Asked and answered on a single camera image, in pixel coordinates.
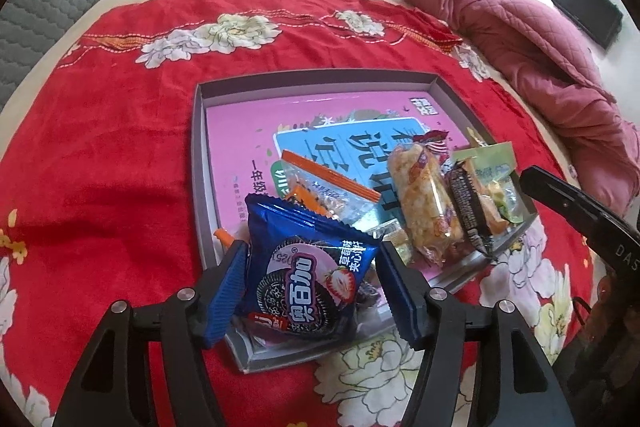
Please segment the person's right hand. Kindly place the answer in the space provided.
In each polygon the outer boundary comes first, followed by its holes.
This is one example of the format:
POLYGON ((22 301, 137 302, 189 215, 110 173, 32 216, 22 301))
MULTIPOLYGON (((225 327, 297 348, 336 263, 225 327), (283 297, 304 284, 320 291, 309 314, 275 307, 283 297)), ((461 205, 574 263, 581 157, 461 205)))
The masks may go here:
POLYGON ((631 295, 620 278, 612 271, 606 272, 597 286, 597 300, 582 326, 582 338, 586 343, 603 340, 619 343, 627 335, 625 317, 631 307, 631 295))

